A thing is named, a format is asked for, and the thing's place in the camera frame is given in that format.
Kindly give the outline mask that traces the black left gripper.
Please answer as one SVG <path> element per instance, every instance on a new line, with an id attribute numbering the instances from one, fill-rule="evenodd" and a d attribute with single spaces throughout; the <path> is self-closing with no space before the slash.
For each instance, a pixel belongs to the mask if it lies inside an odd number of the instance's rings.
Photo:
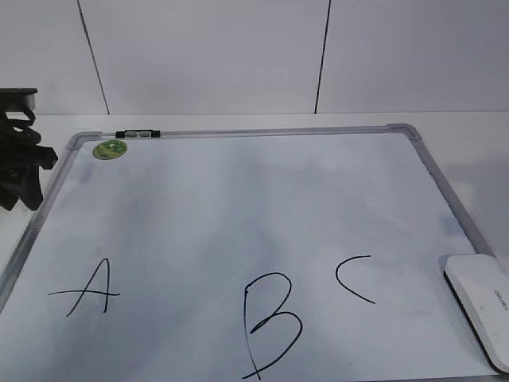
<path id="1" fill-rule="evenodd" d="M 58 157 L 52 147 L 40 146 L 41 135 L 32 128 L 35 114 L 27 107 L 18 112 L 25 119 L 10 118 L 1 110 L 1 207 L 11 210 L 20 199 L 37 210 L 43 201 L 39 167 L 51 170 Z"/>

